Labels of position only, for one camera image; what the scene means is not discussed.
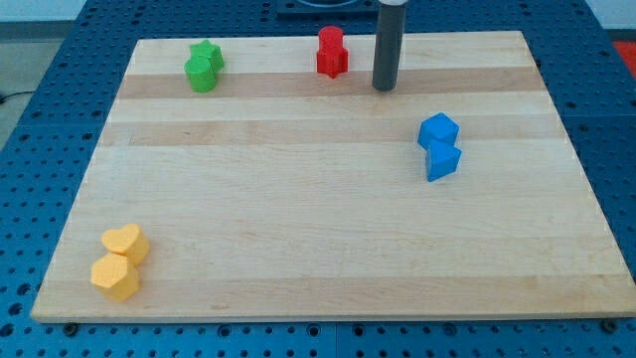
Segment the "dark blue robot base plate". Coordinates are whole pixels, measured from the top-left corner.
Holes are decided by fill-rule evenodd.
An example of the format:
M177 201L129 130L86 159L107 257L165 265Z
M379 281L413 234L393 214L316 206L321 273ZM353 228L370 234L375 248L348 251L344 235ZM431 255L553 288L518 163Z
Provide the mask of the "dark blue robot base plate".
M272 4L278 18L376 15L379 9L375 0L274 0Z

